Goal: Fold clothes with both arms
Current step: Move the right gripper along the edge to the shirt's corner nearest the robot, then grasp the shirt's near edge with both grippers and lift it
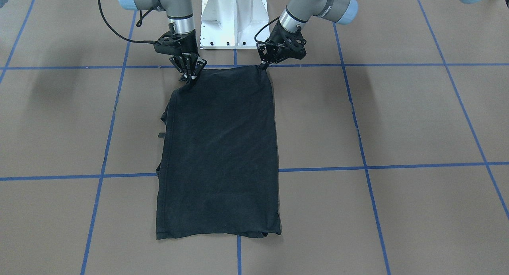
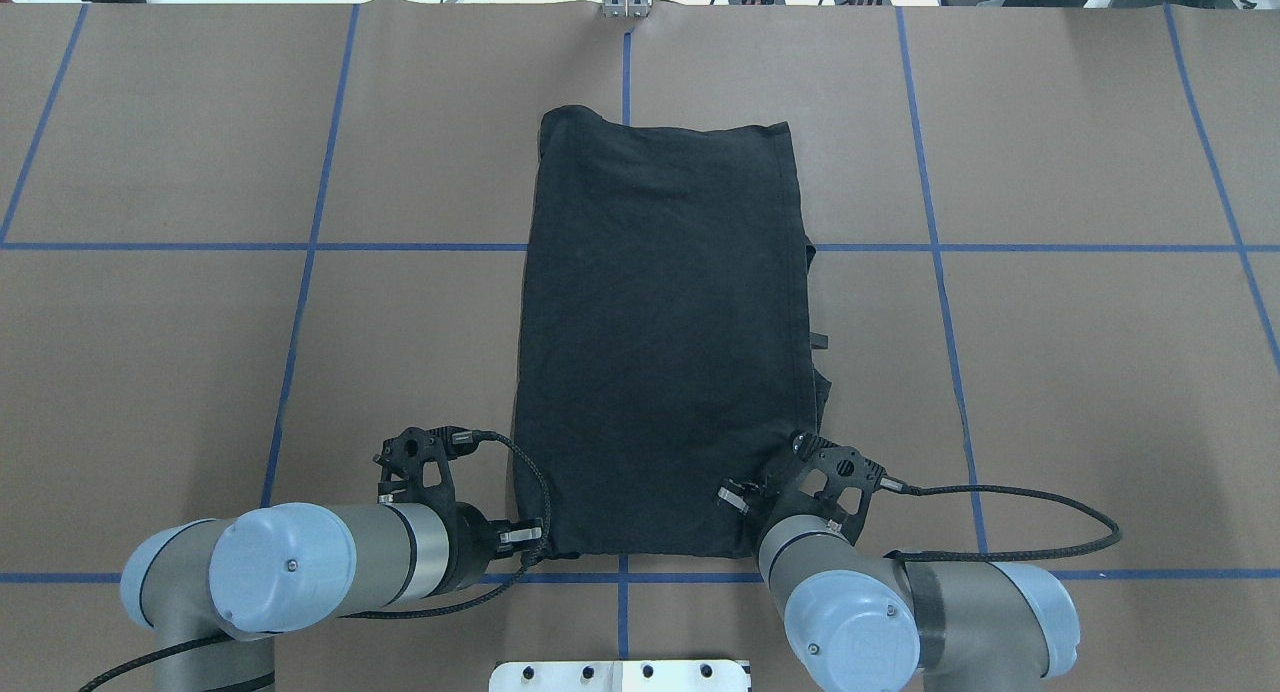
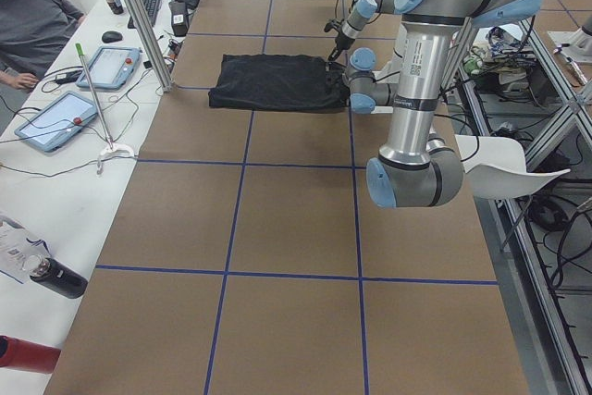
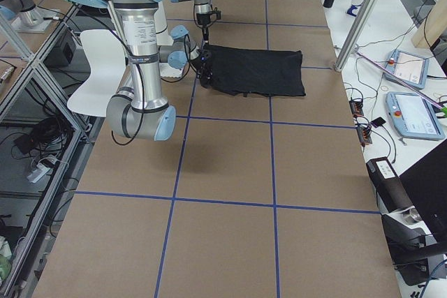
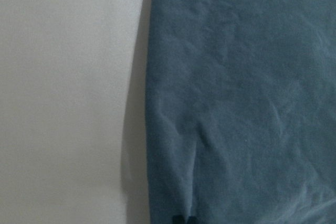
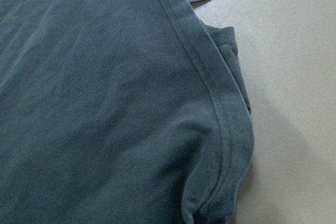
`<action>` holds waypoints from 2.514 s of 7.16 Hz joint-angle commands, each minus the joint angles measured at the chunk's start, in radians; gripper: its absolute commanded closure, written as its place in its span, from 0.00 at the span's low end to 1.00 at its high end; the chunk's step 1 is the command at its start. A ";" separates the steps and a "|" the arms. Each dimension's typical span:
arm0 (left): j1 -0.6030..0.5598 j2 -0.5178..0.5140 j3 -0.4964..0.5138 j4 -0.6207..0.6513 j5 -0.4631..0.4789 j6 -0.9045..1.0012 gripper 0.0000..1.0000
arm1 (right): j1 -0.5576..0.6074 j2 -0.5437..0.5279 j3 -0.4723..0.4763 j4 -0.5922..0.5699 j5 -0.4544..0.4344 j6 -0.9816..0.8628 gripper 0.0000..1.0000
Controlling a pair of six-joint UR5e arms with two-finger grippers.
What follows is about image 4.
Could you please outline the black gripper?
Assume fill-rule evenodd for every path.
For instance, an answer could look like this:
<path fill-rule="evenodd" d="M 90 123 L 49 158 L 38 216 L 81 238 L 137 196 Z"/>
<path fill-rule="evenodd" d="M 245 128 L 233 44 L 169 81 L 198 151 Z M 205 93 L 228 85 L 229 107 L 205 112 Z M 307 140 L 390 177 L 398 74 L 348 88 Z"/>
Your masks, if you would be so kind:
<path fill-rule="evenodd" d="M 198 56 L 191 60 L 191 65 L 199 80 L 212 79 L 212 53 L 210 50 L 199 50 Z"/>
<path fill-rule="evenodd" d="M 212 26 L 214 22 L 220 19 L 220 10 L 212 10 L 207 13 L 196 13 L 196 26 L 202 29 L 204 44 L 208 44 L 210 40 L 208 28 Z"/>

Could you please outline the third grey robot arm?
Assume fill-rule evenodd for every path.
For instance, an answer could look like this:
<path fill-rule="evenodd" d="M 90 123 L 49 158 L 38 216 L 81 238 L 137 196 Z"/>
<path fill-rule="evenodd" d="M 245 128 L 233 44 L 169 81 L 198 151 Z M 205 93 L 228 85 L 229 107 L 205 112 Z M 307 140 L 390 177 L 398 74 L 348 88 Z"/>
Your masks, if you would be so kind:
<path fill-rule="evenodd" d="M 20 33 L 44 33 L 50 25 L 34 0 L 1 0 L 1 14 Z"/>

